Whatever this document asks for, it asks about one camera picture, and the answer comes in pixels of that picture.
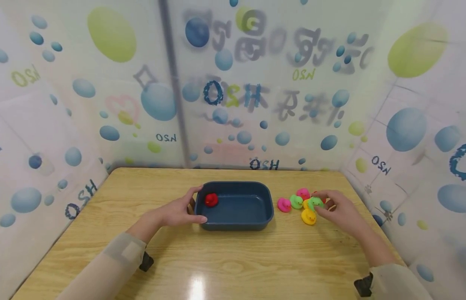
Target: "wood grain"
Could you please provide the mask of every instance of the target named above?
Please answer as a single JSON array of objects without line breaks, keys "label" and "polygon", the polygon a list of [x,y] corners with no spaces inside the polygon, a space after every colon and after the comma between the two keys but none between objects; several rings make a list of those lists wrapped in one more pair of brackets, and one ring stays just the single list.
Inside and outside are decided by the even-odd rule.
[{"label": "wood grain", "polygon": [[117,299],[357,299],[353,281],[368,275],[358,243],[321,217],[311,227],[299,210],[284,214],[276,208],[278,198],[302,187],[339,190],[387,240],[343,174],[157,168],[113,171],[13,299],[54,299],[145,211],[215,180],[264,183],[275,204],[267,228],[237,233],[197,225],[163,228],[147,247],[153,267],[138,270]]}]

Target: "printed backdrop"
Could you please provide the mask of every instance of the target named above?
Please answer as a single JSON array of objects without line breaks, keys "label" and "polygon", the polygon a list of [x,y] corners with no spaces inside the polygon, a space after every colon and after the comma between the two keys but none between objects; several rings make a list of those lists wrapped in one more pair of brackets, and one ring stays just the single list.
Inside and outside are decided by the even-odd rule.
[{"label": "printed backdrop", "polygon": [[466,0],[0,0],[0,299],[123,166],[341,170],[466,299]]}]

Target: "rubber duck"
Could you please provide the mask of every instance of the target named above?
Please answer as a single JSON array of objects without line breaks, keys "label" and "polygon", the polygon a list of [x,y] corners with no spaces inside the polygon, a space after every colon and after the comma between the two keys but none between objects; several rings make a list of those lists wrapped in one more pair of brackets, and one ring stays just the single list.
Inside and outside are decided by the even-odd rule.
[{"label": "rubber duck", "polygon": [[209,208],[213,208],[218,204],[218,195],[215,193],[211,193],[206,195],[204,199],[204,205],[208,206]]},{"label": "rubber duck", "polygon": [[296,191],[296,195],[303,198],[303,200],[308,200],[310,198],[310,192],[306,187],[303,187]]},{"label": "rubber duck", "polygon": [[300,209],[303,207],[303,198],[297,195],[292,195],[290,197],[290,202],[292,203],[292,207],[294,209]]},{"label": "rubber duck", "polygon": [[311,197],[309,200],[308,200],[308,208],[311,210],[311,211],[315,211],[315,205],[318,205],[322,208],[325,207],[324,203],[321,201],[320,198],[318,197]]},{"label": "rubber duck", "polygon": [[292,203],[290,202],[290,200],[285,198],[278,199],[277,205],[278,209],[284,213],[287,213],[292,209]]},{"label": "rubber duck", "polygon": [[301,219],[303,220],[303,222],[305,222],[305,224],[314,225],[316,223],[316,214],[312,212],[310,209],[305,209],[301,213]]}]

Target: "black clip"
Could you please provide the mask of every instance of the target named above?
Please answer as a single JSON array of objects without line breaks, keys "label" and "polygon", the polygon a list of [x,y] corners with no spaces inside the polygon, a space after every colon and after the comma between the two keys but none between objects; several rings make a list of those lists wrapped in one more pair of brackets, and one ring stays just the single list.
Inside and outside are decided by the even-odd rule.
[{"label": "black clip", "polygon": [[360,294],[360,297],[370,297],[371,296],[371,283],[373,282],[373,274],[369,274],[363,279],[358,279],[354,281],[354,287]]},{"label": "black clip", "polygon": [[144,272],[147,272],[149,270],[149,268],[151,268],[153,263],[154,263],[153,257],[149,256],[148,253],[146,253],[146,251],[145,251],[144,254],[143,254],[143,260],[142,260],[141,265],[140,265],[140,270],[144,271]]}]

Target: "pink rubber duck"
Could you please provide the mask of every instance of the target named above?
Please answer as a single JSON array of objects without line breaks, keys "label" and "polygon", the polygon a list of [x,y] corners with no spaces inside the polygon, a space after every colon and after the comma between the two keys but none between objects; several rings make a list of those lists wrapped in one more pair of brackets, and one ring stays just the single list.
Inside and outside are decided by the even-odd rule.
[{"label": "pink rubber duck", "polygon": [[292,203],[288,199],[280,198],[278,199],[278,208],[280,211],[287,213],[292,209]]},{"label": "pink rubber duck", "polygon": [[303,187],[296,191],[296,195],[302,197],[303,201],[310,198],[310,192],[306,187]]}]

